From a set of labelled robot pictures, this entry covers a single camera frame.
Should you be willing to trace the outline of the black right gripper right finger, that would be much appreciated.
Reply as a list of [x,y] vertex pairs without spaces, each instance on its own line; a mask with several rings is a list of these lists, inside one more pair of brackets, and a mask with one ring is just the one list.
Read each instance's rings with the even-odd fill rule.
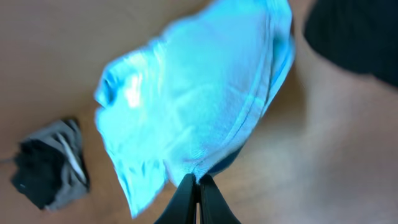
[[241,224],[229,208],[212,176],[200,179],[200,223],[201,224]]

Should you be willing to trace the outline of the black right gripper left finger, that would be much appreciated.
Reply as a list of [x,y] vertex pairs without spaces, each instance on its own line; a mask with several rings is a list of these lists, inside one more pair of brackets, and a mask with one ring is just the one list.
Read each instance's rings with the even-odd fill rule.
[[195,193],[195,176],[187,174],[155,224],[194,224],[197,209]]

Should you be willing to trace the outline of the light blue t-shirt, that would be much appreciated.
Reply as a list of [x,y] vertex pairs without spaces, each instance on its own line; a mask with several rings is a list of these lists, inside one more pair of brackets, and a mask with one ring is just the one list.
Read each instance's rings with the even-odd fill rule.
[[110,62],[95,123],[140,215],[167,182],[243,147],[294,61],[287,0],[220,0]]

